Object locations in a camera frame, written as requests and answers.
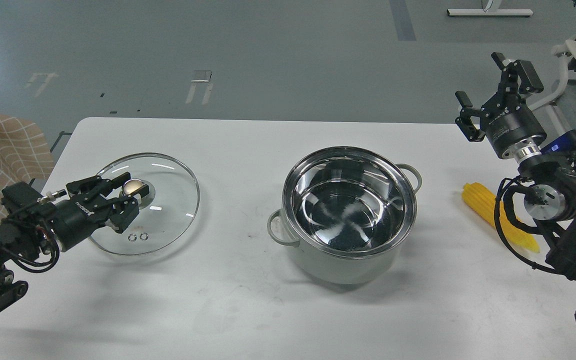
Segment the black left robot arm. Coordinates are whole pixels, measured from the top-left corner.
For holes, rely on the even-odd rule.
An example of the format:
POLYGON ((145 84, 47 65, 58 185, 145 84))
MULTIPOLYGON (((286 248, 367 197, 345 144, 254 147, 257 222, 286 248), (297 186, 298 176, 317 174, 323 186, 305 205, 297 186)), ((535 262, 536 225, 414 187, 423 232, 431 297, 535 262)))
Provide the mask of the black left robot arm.
POLYGON ((45 195, 28 183, 5 187, 0 221, 0 312, 25 296, 26 281, 15 281, 6 262, 39 274, 52 269, 66 252, 108 227, 123 233, 151 200, 154 187, 128 172, 115 178, 99 175, 73 181, 45 195))

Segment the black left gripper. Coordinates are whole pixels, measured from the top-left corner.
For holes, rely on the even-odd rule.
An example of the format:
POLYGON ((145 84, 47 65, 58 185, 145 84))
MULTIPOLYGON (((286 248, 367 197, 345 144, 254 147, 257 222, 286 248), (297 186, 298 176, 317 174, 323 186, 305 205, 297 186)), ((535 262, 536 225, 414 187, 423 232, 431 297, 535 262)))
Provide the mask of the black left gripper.
POLYGON ((58 202, 48 219, 62 252, 100 228, 108 227, 121 234, 130 226, 139 214, 140 205, 151 195, 148 184, 124 184, 130 179, 131 174, 124 172, 115 178, 95 175, 66 184, 67 194, 74 197, 58 202), (119 188, 117 197, 103 198, 119 188), (94 198, 89 202, 87 196, 94 198))

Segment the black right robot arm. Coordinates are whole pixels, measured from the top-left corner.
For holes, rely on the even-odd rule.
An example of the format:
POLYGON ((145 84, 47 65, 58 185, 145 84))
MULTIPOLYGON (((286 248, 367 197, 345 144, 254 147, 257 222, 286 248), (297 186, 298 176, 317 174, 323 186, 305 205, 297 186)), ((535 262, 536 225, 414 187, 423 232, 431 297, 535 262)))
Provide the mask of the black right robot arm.
POLYGON ((500 52, 491 58, 501 72, 496 92, 480 108, 473 106, 466 92, 455 92, 461 106, 455 124, 470 142, 487 139, 498 158, 512 158, 518 164, 518 175, 499 184, 494 228, 524 264, 576 281, 576 130, 545 144, 547 133, 526 103, 544 89, 533 64, 500 52), (544 238, 549 248, 545 265, 512 248, 501 225, 502 214, 512 227, 544 238))

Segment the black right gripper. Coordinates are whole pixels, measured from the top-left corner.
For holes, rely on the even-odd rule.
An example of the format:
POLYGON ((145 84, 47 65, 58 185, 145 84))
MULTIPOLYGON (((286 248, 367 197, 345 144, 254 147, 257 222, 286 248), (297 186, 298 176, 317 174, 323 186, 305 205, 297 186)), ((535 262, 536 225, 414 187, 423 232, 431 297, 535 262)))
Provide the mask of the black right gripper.
POLYGON ((515 145, 541 145, 546 140, 546 131, 524 101, 544 91, 544 85, 530 61, 512 60, 501 52, 492 52, 491 58, 502 72, 497 91, 481 109, 473 107, 465 91, 456 91, 461 109, 455 124, 469 142, 482 142, 485 138, 498 158, 509 159, 514 157, 515 145), (474 125, 473 117, 480 119, 480 129, 474 125))

